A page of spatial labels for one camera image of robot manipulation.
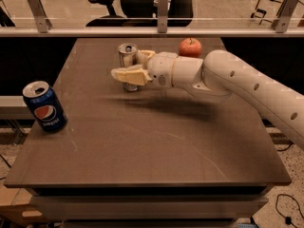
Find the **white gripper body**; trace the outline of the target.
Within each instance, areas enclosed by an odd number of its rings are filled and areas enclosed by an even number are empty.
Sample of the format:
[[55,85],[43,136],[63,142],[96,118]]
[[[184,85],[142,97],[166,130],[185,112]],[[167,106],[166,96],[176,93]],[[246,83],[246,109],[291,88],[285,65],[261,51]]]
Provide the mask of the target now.
[[160,52],[152,56],[148,63],[148,74],[155,86],[172,87],[173,65],[178,58],[176,53]]

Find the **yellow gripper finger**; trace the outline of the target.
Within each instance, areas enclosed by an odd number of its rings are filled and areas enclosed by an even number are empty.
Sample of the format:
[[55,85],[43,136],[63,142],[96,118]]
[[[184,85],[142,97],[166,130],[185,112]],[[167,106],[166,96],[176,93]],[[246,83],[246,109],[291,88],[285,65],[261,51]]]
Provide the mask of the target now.
[[128,83],[136,86],[145,86],[152,81],[148,70],[141,64],[129,67],[119,67],[111,70],[112,77],[122,83]]
[[150,58],[152,58],[156,52],[154,50],[139,50],[137,52],[137,62],[145,67]]

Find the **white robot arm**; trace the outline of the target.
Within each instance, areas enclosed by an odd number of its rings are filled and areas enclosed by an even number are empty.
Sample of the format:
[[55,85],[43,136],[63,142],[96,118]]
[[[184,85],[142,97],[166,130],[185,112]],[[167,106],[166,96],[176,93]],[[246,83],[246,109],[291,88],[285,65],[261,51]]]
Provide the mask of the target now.
[[213,50],[203,59],[150,52],[144,63],[114,68],[111,75],[117,81],[137,86],[151,83],[181,88],[208,102],[236,94],[304,149],[304,95],[226,50]]

